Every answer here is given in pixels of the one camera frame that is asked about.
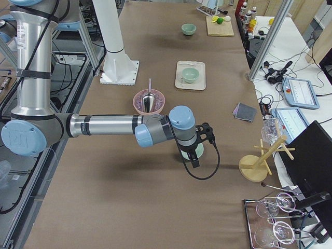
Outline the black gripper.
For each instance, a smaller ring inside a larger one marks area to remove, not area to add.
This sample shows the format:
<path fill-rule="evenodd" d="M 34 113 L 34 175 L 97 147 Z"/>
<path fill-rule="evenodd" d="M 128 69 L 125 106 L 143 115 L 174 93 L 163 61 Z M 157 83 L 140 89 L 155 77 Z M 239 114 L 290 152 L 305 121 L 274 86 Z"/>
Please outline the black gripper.
<path fill-rule="evenodd" d="M 197 168 L 200 166 L 198 156 L 195 152 L 198 144 L 204 141 L 208 141 L 211 145 L 215 146 L 215 135 L 213 133 L 213 128 L 207 123 L 196 125 L 196 138 L 193 144 L 189 146 L 180 145 L 180 150 L 184 151 L 188 154 L 188 158 L 192 164 L 193 168 Z"/>

